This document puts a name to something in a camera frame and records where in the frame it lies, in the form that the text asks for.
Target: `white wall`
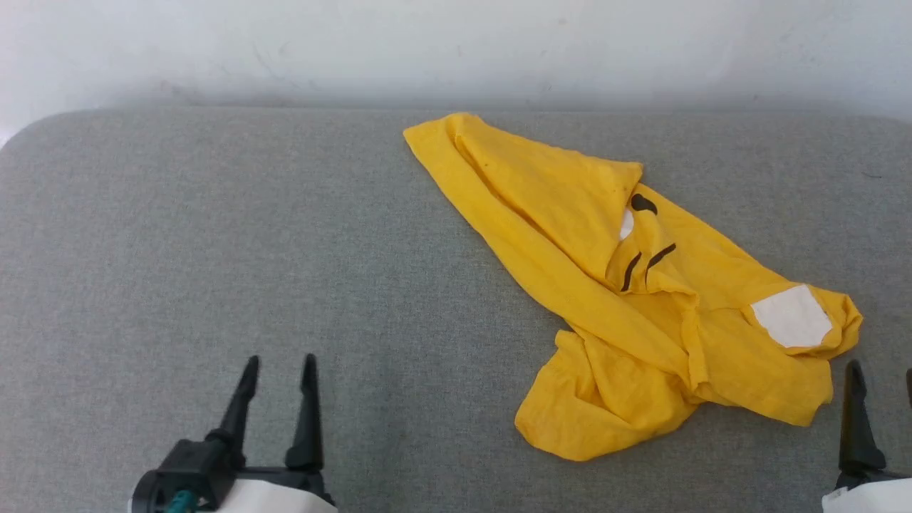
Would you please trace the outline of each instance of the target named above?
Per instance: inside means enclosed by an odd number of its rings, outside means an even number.
[[[909,0],[4,0],[0,143],[127,104],[912,120]]]

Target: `white square patch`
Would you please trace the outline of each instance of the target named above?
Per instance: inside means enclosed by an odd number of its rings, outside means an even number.
[[[817,347],[833,329],[830,318],[806,285],[773,294],[751,307],[757,320],[783,347]]]

